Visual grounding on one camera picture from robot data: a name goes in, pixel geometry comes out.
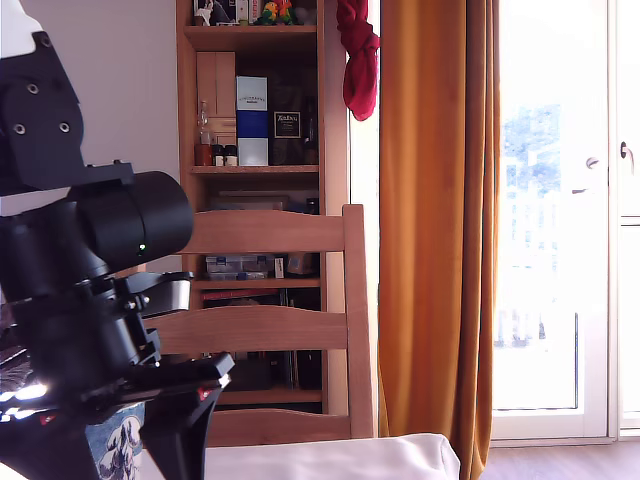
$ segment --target plastic storage box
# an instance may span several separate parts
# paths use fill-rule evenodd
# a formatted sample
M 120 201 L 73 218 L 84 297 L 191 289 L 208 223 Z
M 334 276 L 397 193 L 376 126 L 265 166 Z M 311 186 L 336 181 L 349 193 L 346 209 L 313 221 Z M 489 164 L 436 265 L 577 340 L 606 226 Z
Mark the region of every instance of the plastic storage box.
M 208 255 L 207 273 L 273 272 L 274 255 Z

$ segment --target wooden chair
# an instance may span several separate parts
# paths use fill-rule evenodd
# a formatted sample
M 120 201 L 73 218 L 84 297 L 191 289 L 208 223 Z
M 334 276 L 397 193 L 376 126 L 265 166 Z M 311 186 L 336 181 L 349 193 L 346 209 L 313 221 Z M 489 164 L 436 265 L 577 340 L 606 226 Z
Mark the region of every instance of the wooden chair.
M 361 205 L 346 205 L 342 217 L 280 211 L 196 214 L 184 254 L 342 251 L 345 266 L 346 313 L 256 305 L 191 310 L 146 322 L 159 330 L 163 353 L 347 351 L 348 416 L 277 409 L 217 411 L 209 446 L 373 437 L 364 248 Z

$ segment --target shelf board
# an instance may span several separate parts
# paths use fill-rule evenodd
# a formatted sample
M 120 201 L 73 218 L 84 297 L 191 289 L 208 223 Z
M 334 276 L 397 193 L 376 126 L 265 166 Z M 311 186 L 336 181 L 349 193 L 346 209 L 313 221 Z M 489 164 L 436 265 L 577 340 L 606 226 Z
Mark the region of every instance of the shelf board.
M 287 174 L 318 174 L 318 165 L 279 165 L 268 167 L 191 167 L 195 175 L 287 175 Z
M 252 405 L 260 403 L 320 403 L 321 390 L 291 390 L 275 387 L 253 392 L 227 392 L 220 395 L 218 405 Z
M 196 281 L 194 290 L 239 290 L 245 288 L 319 288 L 319 278 L 267 278 L 265 280 L 232 280 L 229 282 Z
M 317 190 L 318 165 L 282 165 L 274 167 L 191 167 L 191 174 L 208 182 L 217 182 L 224 190 Z
M 316 54 L 318 27 L 273 25 L 249 27 L 184 27 L 197 52 L 236 52 L 251 55 L 274 52 Z

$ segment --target mustard yellow curtain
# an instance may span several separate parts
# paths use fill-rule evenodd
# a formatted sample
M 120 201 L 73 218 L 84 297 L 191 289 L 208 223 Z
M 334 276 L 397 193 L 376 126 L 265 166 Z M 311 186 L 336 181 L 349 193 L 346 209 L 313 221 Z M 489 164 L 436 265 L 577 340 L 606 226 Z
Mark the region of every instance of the mustard yellow curtain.
M 382 2 L 382 429 L 446 435 L 461 479 L 491 436 L 498 0 Z

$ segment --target bottle cap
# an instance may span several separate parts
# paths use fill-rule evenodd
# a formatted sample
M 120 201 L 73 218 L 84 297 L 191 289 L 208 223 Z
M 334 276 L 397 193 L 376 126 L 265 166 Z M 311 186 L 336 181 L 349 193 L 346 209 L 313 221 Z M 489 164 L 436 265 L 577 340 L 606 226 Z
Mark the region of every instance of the bottle cap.
M 230 157 L 237 157 L 238 147 L 236 145 L 227 145 L 224 147 L 224 154 Z

